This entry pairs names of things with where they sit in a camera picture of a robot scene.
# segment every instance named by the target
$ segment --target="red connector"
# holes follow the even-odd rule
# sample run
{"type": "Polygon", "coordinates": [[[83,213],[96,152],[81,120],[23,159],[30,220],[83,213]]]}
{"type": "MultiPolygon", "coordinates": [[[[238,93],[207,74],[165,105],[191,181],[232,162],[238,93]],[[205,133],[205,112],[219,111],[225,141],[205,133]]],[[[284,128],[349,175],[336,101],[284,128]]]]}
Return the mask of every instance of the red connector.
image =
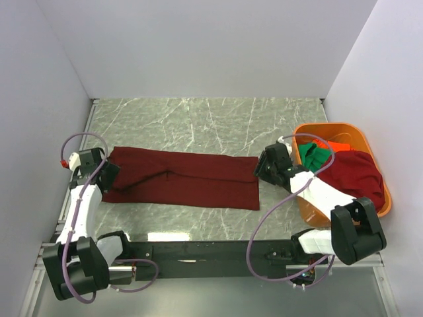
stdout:
{"type": "Polygon", "coordinates": [[[66,162],[65,160],[61,160],[60,164],[64,167],[64,168],[69,168],[69,163],[66,162]]]}

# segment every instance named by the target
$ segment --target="folded cloth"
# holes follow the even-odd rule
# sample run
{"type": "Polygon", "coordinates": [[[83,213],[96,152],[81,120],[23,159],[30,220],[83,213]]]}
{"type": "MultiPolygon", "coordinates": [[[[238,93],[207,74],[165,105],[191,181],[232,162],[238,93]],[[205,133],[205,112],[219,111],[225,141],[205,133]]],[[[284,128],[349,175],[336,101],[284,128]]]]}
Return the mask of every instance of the folded cloth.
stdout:
{"type": "Polygon", "coordinates": [[[301,165],[310,171],[316,172],[328,160],[330,151],[321,149],[316,143],[301,144],[298,146],[301,165]]]}
{"type": "MultiPolygon", "coordinates": [[[[318,147],[320,147],[321,149],[329,149],[326,144],[324,144],[322,141],[318,140],[318,139],[314,139],[312,140],[313,143],[316,143],[318,147]]],[[[351,147],[351,145],[347,144],[347,143],[338,143],[338,142],[332,142],[332,141],[327,141],[327,143],[329,143],[329,145],[332,147],[334,152],[339,152],[339,151],[351,151],[354,150],[353,147],[351,147]]]]}
{"type": "Polygon", "coordinates": [[[120,172],[105,202],[260,209],[257,157],[115,147],[109,160],[120,172]]]}
{"type": "Polygon", "coordinates": [[[368,153],[337,152],[333,164],[318,177],[344,194],[356,198],[369,198],[375,205],[376,211],[385,204],[383,178],[368,153]]]}

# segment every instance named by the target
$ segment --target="white wall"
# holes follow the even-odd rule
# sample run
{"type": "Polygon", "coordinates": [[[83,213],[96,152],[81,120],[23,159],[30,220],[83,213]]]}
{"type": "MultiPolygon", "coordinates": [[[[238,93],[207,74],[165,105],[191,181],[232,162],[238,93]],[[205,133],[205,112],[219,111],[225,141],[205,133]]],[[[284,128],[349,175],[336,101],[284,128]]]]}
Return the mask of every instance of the white wall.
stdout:
{"type": "Polygon", "coordinates": [[[0,315],[14,317],[69,181],[60,145],[89,98],[34,0],[0,1],[0,43],[0,315]]]}
{"type": "Polygon", "coordinates": [[[376,0],[37,0],[90,97],[325,97],[376,0]]]}
{"type": "Polygon", "coordinates": [[[379,0],[327,96],[369,139],[394,208],[383,259],[402,316],[423,316],[423,1],[379,0]]]}

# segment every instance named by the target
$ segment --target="orange basket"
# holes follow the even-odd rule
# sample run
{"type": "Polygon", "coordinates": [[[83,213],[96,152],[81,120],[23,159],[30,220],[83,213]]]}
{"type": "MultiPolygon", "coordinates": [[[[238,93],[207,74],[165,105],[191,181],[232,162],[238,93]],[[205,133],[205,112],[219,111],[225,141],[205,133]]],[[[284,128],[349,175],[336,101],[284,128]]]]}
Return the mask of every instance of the orange basket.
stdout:
{"type": "MultiPolygon", "coordinates": [[[[350,144],[355,150],[369,153],[380,171],[375,157],[370,149],[369,143],[365,139],[364,134],[356,127],[348,123],[305,123],[298,126],[294,133],[311,133],[317,135],[327,141],[334,141],[339,143],[350,144]]],[[[299,156],[298,145],[312,142],[312,137],[294,137],[292,140],[292,150],[295,155],[295,161],[301,164],[301,157],[299,156]]],[[[378,217],[386,215],[392,207],[391,194],[389,193],[386,183],[383,183],[385,188],[385,204],[377,212],[378,217]]],[[[310,226],[315,228],[330,227],[330,219],[327,219],[317,208],[305,201],[301,197],[297,197],[299,212],[301,218],[310,226]]]]}

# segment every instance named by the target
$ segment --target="red cloth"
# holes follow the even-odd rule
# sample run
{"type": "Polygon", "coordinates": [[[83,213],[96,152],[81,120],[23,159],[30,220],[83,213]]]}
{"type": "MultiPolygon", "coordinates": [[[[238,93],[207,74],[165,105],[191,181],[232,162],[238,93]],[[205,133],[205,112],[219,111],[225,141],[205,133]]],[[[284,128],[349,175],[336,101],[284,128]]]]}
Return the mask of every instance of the red cloth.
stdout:
{"type": "Polygon", "coordinates": [[[228,157],[115,147],[120,166],[109,203],[166,203],[259,210],[257,157],[228,157]]]}
{"type": "Polygon", "coordinates": [[[368,153],[361,151],[337,152],[332,166],[318,176],[322,181],[344,194],[356,198],[370,198],[376,211],[385,204],[382,175],[368,153]]]}

